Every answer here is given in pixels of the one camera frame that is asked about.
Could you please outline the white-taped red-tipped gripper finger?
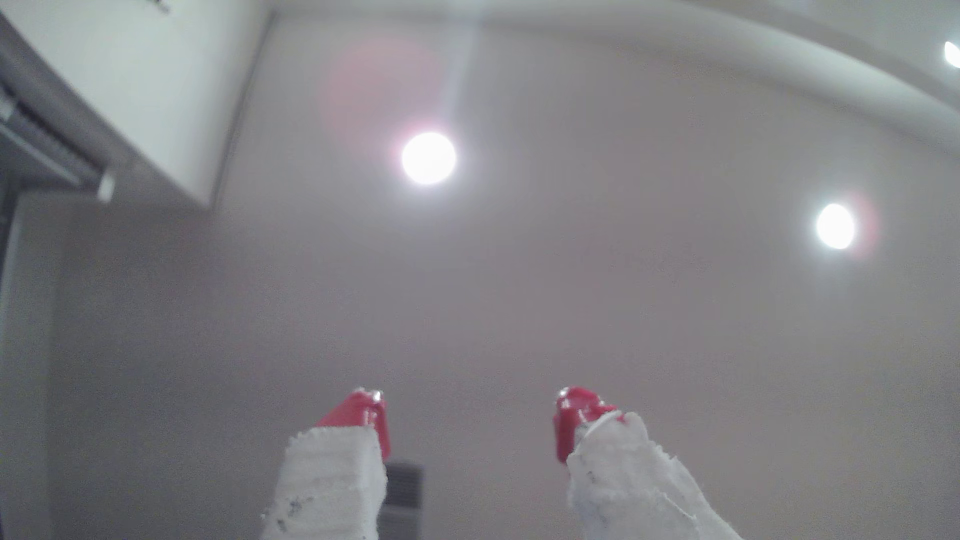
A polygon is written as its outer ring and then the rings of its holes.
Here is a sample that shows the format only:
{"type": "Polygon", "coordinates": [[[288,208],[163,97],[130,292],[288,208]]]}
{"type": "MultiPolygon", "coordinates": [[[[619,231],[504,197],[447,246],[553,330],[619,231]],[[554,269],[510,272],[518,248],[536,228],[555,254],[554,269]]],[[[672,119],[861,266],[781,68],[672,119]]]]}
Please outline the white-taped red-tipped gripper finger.
{"type": "Polygon", "coordinates": [[[554,433],[583,539],[741,539],[639,413],[567,386],[557,394],[554,433]]]}
{"type": "Polygon", "coordinates": [[[391,455],[387,402],[359,387],[289,440],[262,539],[378,539],[391,455]]]}

